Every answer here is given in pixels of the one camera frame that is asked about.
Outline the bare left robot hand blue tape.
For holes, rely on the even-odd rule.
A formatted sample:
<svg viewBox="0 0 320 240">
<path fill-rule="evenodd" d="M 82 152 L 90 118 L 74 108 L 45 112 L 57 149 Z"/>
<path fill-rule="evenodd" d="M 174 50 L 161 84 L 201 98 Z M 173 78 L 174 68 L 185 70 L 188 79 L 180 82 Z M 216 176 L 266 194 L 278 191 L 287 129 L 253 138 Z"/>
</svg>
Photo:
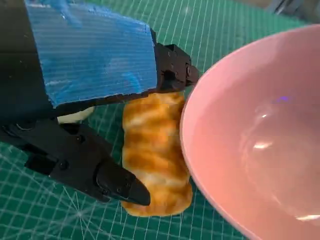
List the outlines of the bare left robot hand blue tape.
<svg viewBox="0 0 320 240">
<path fill-rule="evenodd" d="M 0 3 L 0 140 L 25 167 L 98 201 L 147 206 L 150 193 L 82 123 L 58 118 L 90 107 L 184 90 L 199 79 L 191 57 L 148 24 L 68 0 Z"/>
</svg>

